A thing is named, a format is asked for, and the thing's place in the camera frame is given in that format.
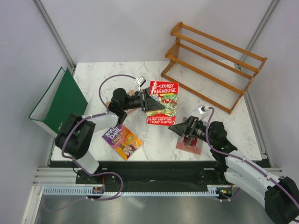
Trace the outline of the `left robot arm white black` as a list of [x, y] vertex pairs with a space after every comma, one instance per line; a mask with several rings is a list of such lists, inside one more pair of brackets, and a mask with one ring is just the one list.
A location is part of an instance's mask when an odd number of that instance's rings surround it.
[[113, 91], [108, 111], [87, 117], [71, 114], [61, 127], [55, 145], [61, 149], [62, 156], [68, 154], [73, 162], [86, 172], [91, 183], [99, 183], [103, 173], [99, 162], [89, 152], [93, 133], [121, 125], [127, 117], [127, 110], [141, 108], [144, 112], [165, 109], [147, 93], [146, 89], [128, 95], [123, 88]]

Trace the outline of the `purple orange Roald Dahl book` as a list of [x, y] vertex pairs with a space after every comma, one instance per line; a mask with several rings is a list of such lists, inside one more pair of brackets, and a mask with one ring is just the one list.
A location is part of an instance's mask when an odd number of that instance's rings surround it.
[[123, 124], [109, 128], [102, 138], [126, 161], [142, 145], [142, 140]]

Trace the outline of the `pink red Shakespeare Story book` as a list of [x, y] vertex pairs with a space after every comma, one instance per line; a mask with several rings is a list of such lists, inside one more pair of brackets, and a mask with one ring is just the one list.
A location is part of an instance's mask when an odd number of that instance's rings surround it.
[[190, 137], [186, 133], [183, 136], [178, 137], [176, 143], [176, 149], [189, 152], [192, 154], [201, 155], [204, 141], [197, 137]]

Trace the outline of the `red Treehouse book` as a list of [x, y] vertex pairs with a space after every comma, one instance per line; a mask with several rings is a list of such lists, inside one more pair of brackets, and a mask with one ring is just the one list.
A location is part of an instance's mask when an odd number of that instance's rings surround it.
[[164, 109], [147, 112], [148, 125], [171, 126], [176, 122], [179, 84], [166, 81], [151, 81], [149, 95]]

